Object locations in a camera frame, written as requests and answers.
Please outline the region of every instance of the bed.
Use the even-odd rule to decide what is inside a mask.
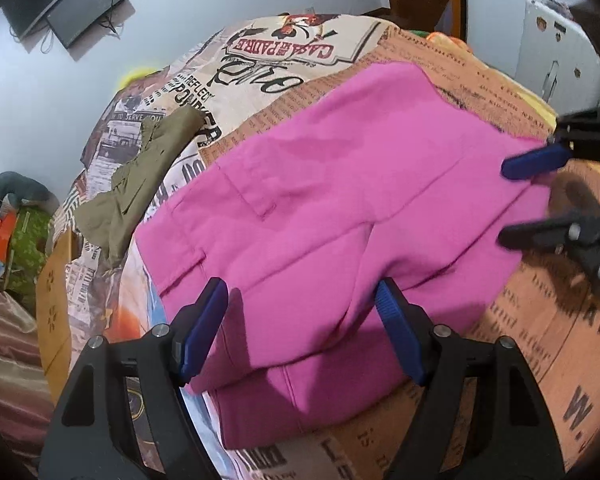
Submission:
[[[160,120],[185,105],[205,114],[200,134],[157,189],[147,220],[177,189],[242,140],[311,104],[370,63],[386,60],[418,63],[449,102],[501,131],[542,138],[555,126],[554,113],[542,101],[442,34],[424,40],[366,16],[259,18],[220,30],[113,98],[82,152],[85,169],[53,218],[54,240],[75,230],[75,208],[109,190],[113,171],[136,154],[144,118]],[[581,205],[575,189],[588,189],[600,202],[600,165],[570,163],[553,182],[551,213]],[[114,269],[100,261],[99,248],[84,241],[79,257],[66,266],[65,277],[71,364],[92,335],[103,333],[111,342],[137,338],[166,320],[133,240],[124,262]],[[493,341],[503,334],[513,336],[522,348],[546,397],[566,465],[573,465],[600,429],[600,300],[590,296],[587,283],[567,259],[525,255],[468,335]],[[145,463],[160,469],[142,418],[140,386],[129,380],[128,390]],[[218,418],[206,395],[184,396],[224,478],[380,480],[421,391],[406,382],[344,424],[243,450],[222,448]],[[468,387],[447,467],[461,457],[471,402]]]

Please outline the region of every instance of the yellow object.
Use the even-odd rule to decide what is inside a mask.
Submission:
[[[129,72],[127,75],[125,75],[121,80],[120,83],[118,83],[118,89],[116,90],[116,92],[120,92],[121,90],[125,89],[126,87],[128,87],[133,81],[137,80],[137,79],[141,79],[143,77],[146,77],[154,72],[156,72],[157,69],[156,68],[136,68],[133,69],[131,72]]]

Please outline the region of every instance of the green fabric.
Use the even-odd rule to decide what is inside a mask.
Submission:
[[[44,251],[51,216],[35,207],[18,211],[9,240],[6,270],[0,284],[33,316],[36,315],[36,280],[46,262]]]
[[[144,120],[140,151],[113,174],[111,191],[99,193],[75,210],[78,229],[90,243],[102,248],[110,267],[124,258],[158,186],[203,122],[202,113],[188,106],[157,124]]]

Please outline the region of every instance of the pink fabric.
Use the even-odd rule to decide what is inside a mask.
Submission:
[[[520,260],[506,223],[548,189],[500,177],[513,139],[444,102],[407,63],[375,64],[167,200],[136,241],[168,319],[212,276],[232,300],[196,392],[228,449],[342,422],[404,380],[372,308],[391,276],[462,332]]]

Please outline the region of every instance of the olive green fabric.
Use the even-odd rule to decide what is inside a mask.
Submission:
[[[102,248],[110,267],[124,258],[131,235],[158,186],[203,122],[202,113],[189,106],[157,124],[145,119],[140,151],[113,174],[111,191],[99,193],[75,210],[78,229],[90,243]]]
[[[0,281],[6,290],[35,317],[36,280],[46,262],[44,253],[51,216],[35,207],[22,207],[9,240],[7,264]]]

